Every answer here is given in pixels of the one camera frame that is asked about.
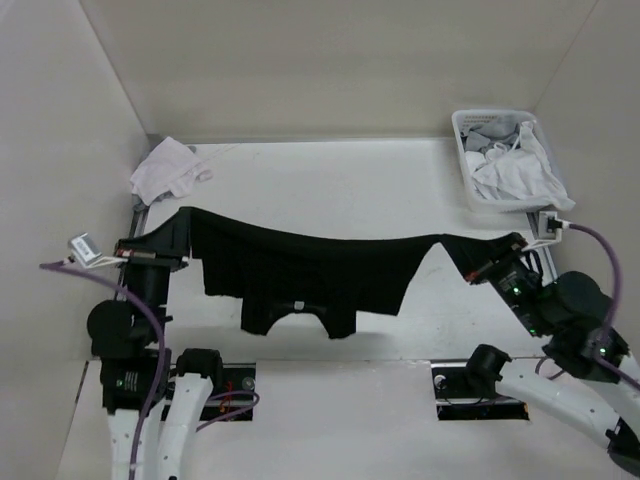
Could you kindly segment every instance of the white tabletop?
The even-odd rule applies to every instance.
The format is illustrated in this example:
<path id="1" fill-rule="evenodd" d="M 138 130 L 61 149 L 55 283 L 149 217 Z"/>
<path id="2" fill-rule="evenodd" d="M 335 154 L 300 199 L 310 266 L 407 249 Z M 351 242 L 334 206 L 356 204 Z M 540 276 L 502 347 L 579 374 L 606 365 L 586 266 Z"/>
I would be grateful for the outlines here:
<path id="1" fill-rule="evenodd" d="M 56 480 L 109 479 L 99 368 L 89 366 Z M 253 421 L 196 434 L 181 480 L 632 478 L 535 409 L 530 422 L 438 421 L 428 362 L 258 362 L 256 391 Z"/>
<path id="2" fill-rule="evenodd" d="M 525 214 L 469 210 L 453 141 L 376 140 L 198 145 L 213 178 L 189 197 L 153 204 L 149 232 L 181 206 L 318 237 L 389 239 L 451 233 L 531 239 Z M 198 260 L 171 276 L 168 345 L 216 348 L 225 361 L 467 358 L 479 343 L 541 355 L 488 285 L 470 287 L 441 246 L 425 257 L 397 317 L 359 312 L 357 333 L 329 340 L 312 315 L 289 315 L 268 336 L 240 329 L 241 300 L 204 295 Z"/>

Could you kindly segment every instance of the black garment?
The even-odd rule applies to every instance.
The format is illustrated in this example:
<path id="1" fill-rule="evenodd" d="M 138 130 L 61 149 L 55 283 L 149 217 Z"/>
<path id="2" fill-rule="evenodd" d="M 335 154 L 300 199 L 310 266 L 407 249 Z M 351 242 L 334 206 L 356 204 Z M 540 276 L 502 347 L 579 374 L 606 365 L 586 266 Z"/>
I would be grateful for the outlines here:
<path id="1" fill-rule="evenodd" d="M 329 338 L 347 337 L 356 331 L 357 310 L 398 314 L 409 282 L 435 243 L 442 243 L 466 276 L 507 240 L 454 235 L 335 240 L 188 210 L 192 256 L 202 259 L 205 293 L 243 298 L 242 329 L 258 335 L 289 313 L 308 312 L 320 319 Z"/>

